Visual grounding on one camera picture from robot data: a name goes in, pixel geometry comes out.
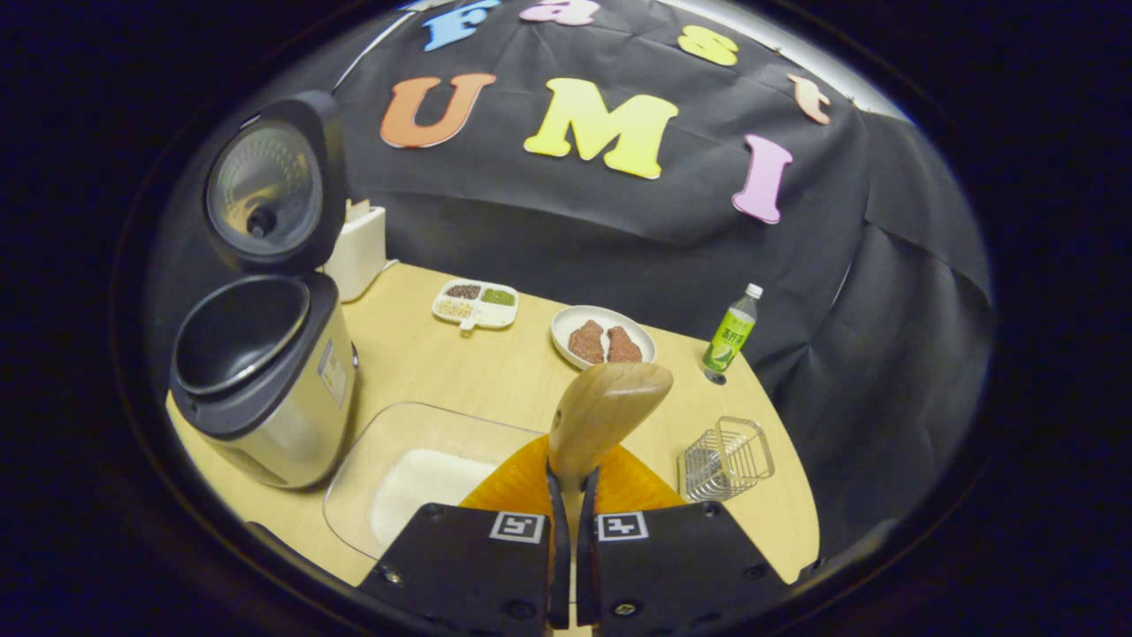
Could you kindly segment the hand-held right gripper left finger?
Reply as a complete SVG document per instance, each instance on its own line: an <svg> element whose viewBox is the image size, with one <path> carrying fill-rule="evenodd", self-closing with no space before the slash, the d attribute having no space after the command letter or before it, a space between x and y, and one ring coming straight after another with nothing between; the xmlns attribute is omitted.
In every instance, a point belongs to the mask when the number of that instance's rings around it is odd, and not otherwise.
<svg viewBox="0 0 1132 637"><path fill-rule="evenodd" d="M424 503L360 592L434 632L571 625L571 531L548 436L514 451L464 503Z"/></svg>

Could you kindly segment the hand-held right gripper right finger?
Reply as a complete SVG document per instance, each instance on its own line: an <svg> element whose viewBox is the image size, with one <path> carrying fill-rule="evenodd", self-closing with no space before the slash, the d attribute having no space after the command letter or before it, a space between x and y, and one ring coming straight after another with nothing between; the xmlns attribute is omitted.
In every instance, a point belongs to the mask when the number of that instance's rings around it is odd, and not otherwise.
<svg viewBox="0 0 1132 637"><path fill-rule="evenodd" d="M577 621L595 632L710 632L788 585L718 501L683 503L626 448L584 484Z"/></svg>

